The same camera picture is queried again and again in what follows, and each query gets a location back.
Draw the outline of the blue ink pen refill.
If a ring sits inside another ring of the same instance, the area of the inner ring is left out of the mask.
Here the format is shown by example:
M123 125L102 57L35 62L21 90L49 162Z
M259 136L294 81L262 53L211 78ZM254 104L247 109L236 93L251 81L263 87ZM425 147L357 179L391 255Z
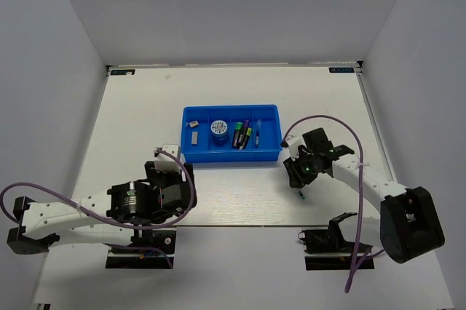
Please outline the blue ink pen refill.
M261 124L262 124L262 120L258 119L256 123L256 136L255 136L255 147L256 148L258 148L260 144Z

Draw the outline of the yellow cap black highlighter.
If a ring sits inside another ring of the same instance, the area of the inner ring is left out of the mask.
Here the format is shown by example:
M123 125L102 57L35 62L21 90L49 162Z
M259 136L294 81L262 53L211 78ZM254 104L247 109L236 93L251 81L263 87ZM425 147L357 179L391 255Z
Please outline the yellow cap black highlighter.
M249 127L247 128L247 131L242 139L242 142L240 144L240 150L243 150L247 147L248 145L248 141L250 139L250 136L251 136L251 133L252 133L252 129Z

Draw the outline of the grey eraser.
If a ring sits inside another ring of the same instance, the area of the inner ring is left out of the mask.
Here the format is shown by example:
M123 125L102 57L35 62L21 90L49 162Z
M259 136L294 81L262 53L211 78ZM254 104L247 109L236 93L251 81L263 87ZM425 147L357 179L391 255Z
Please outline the grey eraser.
M193 146L196 146L198 144L198 132L197 131L194 131L192 134L191 134L191 144Z

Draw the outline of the purple cap black highlighter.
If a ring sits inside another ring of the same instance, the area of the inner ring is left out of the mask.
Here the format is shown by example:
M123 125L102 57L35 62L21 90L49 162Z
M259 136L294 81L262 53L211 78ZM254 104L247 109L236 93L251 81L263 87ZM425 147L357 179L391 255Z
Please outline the purple cap black highlighter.
M250 121L248 119L246 119L242 123L242 126L240 128L240 132L239 132L239 135L238 135L238 139L237 139L237 147L238 148L241 148L241 146L243 145L246 132L248 131L248 128L249 128L249 124L250 124Z

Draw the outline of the green cap black highlighter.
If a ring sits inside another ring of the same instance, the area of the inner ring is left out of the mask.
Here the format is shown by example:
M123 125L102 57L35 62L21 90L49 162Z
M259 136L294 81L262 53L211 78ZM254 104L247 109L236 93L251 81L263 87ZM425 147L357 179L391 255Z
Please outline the green cap black highlighter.
M239 148L238 139L240 136L241 129L242 129L242 122L237 122L234 128L234 134L232 138L232 148Z

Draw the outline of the round blue white tape tin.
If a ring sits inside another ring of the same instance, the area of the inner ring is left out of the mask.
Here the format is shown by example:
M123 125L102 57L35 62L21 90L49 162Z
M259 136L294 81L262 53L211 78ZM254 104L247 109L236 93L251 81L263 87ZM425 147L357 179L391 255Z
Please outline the round blue white tape tin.
M210 136L215 146L224 146L229 141L229 127L226 121L217 119L210 125Z

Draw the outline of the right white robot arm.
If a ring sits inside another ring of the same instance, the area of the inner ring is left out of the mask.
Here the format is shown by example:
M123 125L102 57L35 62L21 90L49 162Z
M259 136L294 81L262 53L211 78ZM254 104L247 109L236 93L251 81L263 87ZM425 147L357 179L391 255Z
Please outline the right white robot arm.
M405 263L444 246L443 229L427 189L387 180L362 164L348 146L332 144L321 128L301 137L289 135L282 146L290 153L283 164L291 188L302 189L326 174L362 193L379 213L377 218L360 218L356 212L344 212L330 219L325 229L304 231L300 239L309 254L351 253L359 237L361 253L378 247L394 262Z

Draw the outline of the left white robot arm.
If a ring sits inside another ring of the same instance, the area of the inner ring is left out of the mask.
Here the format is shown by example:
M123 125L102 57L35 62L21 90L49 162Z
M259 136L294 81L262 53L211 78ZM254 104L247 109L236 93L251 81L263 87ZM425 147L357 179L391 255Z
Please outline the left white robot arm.
M7 245L18 255L46 253L68 244L159 249L154 231L169 228L197 204L192 164L147 162L146 177L88 194L75 202L57 195L41 203L21 196L8 214L16 226Z

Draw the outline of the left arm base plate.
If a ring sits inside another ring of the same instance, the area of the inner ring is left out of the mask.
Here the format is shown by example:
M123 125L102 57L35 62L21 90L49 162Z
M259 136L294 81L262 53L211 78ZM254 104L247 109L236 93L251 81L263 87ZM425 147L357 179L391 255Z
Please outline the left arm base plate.
M128 246L107 244L107 269L167 269L174 267L175 229L136 232Z

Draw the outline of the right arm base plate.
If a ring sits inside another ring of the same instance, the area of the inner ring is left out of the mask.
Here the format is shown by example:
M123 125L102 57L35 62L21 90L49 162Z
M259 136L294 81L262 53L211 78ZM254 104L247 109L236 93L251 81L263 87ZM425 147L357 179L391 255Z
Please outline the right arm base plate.
M305 229L298 233L304 247L307 271L349 271L354 243L338 237L327 228Z

